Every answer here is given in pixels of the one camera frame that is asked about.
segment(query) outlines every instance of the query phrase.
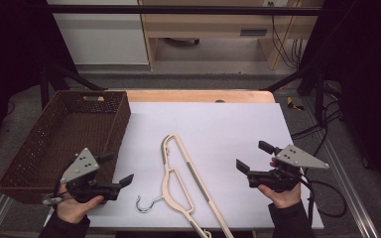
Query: black cable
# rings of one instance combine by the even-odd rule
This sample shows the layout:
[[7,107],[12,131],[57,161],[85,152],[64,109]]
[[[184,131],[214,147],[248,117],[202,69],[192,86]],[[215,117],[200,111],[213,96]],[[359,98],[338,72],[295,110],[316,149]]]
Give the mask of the black cable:
[[[334,111],[332,112],[329,116],[327,116],[325,118],[325,120],[327,121],[327,124],[329,124],[330,122],[338,119],[340,117],[340,115],[336,116],[336,117],[332,117],[334,114],[336,113],[339,113],[340,110],[337,110],[337,111]],[[292,137],[292,140],[298,140],[298,139],[302,139],[302,138],[305,138],[306,136],[308,136],[309,134],[311,133],[314,133],[314,132],[318,132],[320,130],[323,129],[323,127],[320,127],[319,129],[315,130],[316,128],[320,127],[320,124],[315,124],[314,126],[308,128],[308,129],[305,129],[301,132],[298,132],[298,133],[295,133],[295,134],[292,134],[291,137]]]
[[312,224],[314,222],[315,192],[314,192],[314,188],[311,186],[310,180],[305,175],[301,175],[301,176],[303,176],[306,179],[306,181],[304,181],[303,179],[299,178],[299,182],[301,182],[311,192],[311,194],[309,196],[308,220],[309,220],[309,224],[312,226]]
[[[328,119],[327,120],[327,124],[329,124],[330,122],[332,122],[332,121],[334,121],[334,120],[336,120],[336,119],[338,119],[338,118],[340,118],[340,115],[337,115],[337,116],[335,116],[335,117],[333,117],[333,118],[330,118],[330,119]],[[308,135],[311,135],[311,134],[313,134],[313,133],[316,133],[316,132],[319,132],[319,131],[321,131],[323,128],[322,127],[320,127],[320,128],[318,128],[318,129],[316,129],[316,130],[310,130],[310,131],[308,131],[308,132],[306,132],[306,133],[304,133],[304,134],[301,134],[301,135],[297,135],[297,136],[292,136],[292,140],[300,140],[300,139],[303,139],[303,138],[305,138],[306,136],[308,136]]]
[[15,109],[15,103],[14,102],[8,101],[8,104],[11,104],[12,108],[11,108],[11,110],[9,110],[9,112],[6,114],[6,116],[9,116]]
[[[290,59],[289,59],[289,56],[287,55],[287,52],[286,52],[286,49],[284,48],[283,43],[281,42],[280,36],[278,36],[278,33],[277,33],[277,31],[275,30],[275,20],[274,20],[274,15],[271,16],[271,19],[272,19],[272,43],[274,44],[275,49],[278,51],[278,54],[281,56],[281,59],[283,59],[283,61],[284,61],[284,63],[286,64],[286,66],[288,66],[288,67],[290,67],[290,68],[295,68],[295,65],[289,65],[289,64],[287,63],[287,60],[290,60]],[[278,41],[279,41],[280,44],[281,44],[281,48],[283,49],[283,52],[284,52],[284,54],[286,55],[287,60],[284,58],[283,54],[281,54],[281,51],[280,51],[280,49],[277,47],[277,44],[275,44],[274,35],[277,35]]]
[[338,195],[341,197],[342,203],[343,203],[343,208],[342,208],[342,211],[340,213],[337,213],[337,214],[327,213],[327,212],[324,212],[320,207],[317,209],[317,212],[319,212],[322,215],[333,217],[333,218],[339,218],[339,217],[342,217],[343,215],[345,215],[345,213],[348,209],[348,204],[347,204],[347,201],[345,200],[345,197],[342,195],[342,193],[336,187],[334,187],[334,186],[332,186],[326,182],[319,181],[319,180],[310,180],[311,186],[313,183],[318,183],[318,184],[325,185],[325,186],[331,188],[336,193],[338,193]]

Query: white cabinet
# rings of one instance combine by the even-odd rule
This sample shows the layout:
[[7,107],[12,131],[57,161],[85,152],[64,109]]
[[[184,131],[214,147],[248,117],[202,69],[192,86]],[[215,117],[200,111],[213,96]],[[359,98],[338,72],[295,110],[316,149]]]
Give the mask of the white cabinet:
[[[136,0],[49,0],[49,4],[137,5]],[[139,14],[54,14],[75,64],[148,64]]]

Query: desk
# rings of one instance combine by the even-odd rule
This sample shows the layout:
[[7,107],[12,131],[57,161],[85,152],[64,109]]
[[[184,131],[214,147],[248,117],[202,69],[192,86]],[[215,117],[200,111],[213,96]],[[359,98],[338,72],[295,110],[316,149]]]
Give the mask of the desk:
[[[252,170],[267,171],[271,156],[257,148],[259,140],[285,147],[291,143],[280,105],[270,92],[263,91],[128,91],[131,119],[119,152],[113,181],[135,174],[116,201],[89,212],[91,227],[116,230],[192,230],[186,219],[165,202],[149,213],[135,207],[138,195],[142,206],[161,195],[164,176],[160,146],[164,137],[178,133],[199,176],[225,222],[234,230],[273,227],[269,199],[249,188],[235,160]],[[218,99],[234,103],[212,103]],[[177,168],[195,207],[192,217],[199,226],[218,230],[219,224],[191,178],[177,148],[171,149],[171,167]],[[170,193],[183,203],[183,193],[171,176]],[[303,201],[309,193],[303,189]],[[323,228],[315,209],[314,228]]]
[[[320,7],[323,4],[322,0],[271,2],[275,2],[276,7]],[[139,0],[138,3],[144,6],[268,6],[266,0]],[[277,36],[284,44],[287,39],[308,40],[317,20],[317,17],[312,16],[276,16],[277,35],[274,36],[276,48],[273,42],[271,16],[143,14],[141,17],[151,69],[154,69],[159,38],[257,38],[269,68],[276,69],[281,58],[280,54],[284,53]]]

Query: hanger hook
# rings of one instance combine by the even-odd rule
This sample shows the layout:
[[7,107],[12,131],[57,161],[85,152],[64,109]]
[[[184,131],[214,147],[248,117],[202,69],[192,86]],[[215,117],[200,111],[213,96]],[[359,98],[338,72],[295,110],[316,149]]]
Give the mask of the hanger hook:
[[137,209],[138,209],[138,211],[141,212],[141,213],[147,213],[147,212],[151,211],[151,209],[152,209],[153,206],[154,206],[154,203],[156,203],[156,202],[158,202],[158,201],[161,201],[161,200],[163,200],[163,199],[164,199],[164,198],[163,198],[162,196],[157,197],[156,199],[154,199],[154,200],[151,202],[151,205],[150,205],[149,207],[147,207],[147,208],[141,208],[141,207],[139,206],[139,201],[141,200],[141,195],[138,195],[138,199],[137,199],[137,202],[136,202]]

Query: metal frame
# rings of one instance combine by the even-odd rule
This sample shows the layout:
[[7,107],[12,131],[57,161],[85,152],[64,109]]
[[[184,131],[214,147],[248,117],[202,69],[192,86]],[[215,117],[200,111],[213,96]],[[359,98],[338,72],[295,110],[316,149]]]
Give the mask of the metal frame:
[[[47,11],[50,13],[72,13],[72,14],[202,14],[202,15],[274,15],[274,16],[325,16],[343,14],[342,20],[335,26],[330,36],[324,41],[320,49],[317,51],[311,63],[305,67],[299,69],[295,73],[282,79],[280,82],[275,83],[265,90],[275,91],[282,86],[292,82],[295,79],[306,76],[311,73],[312,70],[320,69],[323,65],[324,57],[332,54],[331,43],[335,41],[335,35],[340,25],[343,24],[346,16],[349,14],[352,7],[356,4],[356,0],[353,1],[352,6],[348,10],[324,10],[322,8],[275,8],[275,7],[195,7],[195,6],[123,6],[123,5],[19,5],[21,10],[25,11]],[[23,25],[23,21],[19,20],[18,25]],[[26,31],[27,25],[20,26]],[[70,76],[78,79],[80,83],[86,86],[94,87],[95,85],[89,84],[87,81],[83,81],[82,78],[77,77],[76,73],[71,73],[64,68],[58,68],[58,72],[62,74],[69,74]],[[48,72],[43,72],[42,79],[42,93],[48,91],[48,85],[46,81]],[[302,82],[299,87],[299,93],[306,94],[313,88],[311,80],[309,82]],[[44,95],[45,100],[49,100],[49,97]],[[315,116],[312,114],[312,109],[308,107],[312,120],[315,121]],[[354,219],[357,222],[360,232],[363,237],[378,237],[377,231],[367,214],[358,194],[356,193],[351,181],[349,180],[346,172],[343,169],[342,164],[339,162],[335,151],[331,143],[326,140],[325,148],[330,157],[330,163],[335,168],[336,179],[339,185],[342,187],[343,194],[347,197],[347,201]],[[0,199],[0,224],[8,211],[12,199],[6,196],[1,196]]]
[[[306,105],[308,114],[310,115],[312,122],[315,124],[316,116],[314,114],[314,107],[310,100],[302,98],[304,104]],[[324,136],[322,131],[317,132],[319,139],[321,140]],[[354,217],[355,222],[357,223],[358,229],[360,230],[363,237],[367,238],[377,238],[379,237],[377,230],[373,224],[373,221],[370,219],[369,214],[367,213],[366,208],[364,207],[363,202],[361,201],[360,196],[358,195],[354,185],[351,182],[351,179],[348,177],[347,172],[345,171],[340,159],[332,146],[332,143],[328,138],[324,139],[324,148],[329,158],[329,164],[333,168],[335,179],[338,182],[338,185],[341,188],[341,192],[346,198],[347,204],[351,210],[352,216]]]

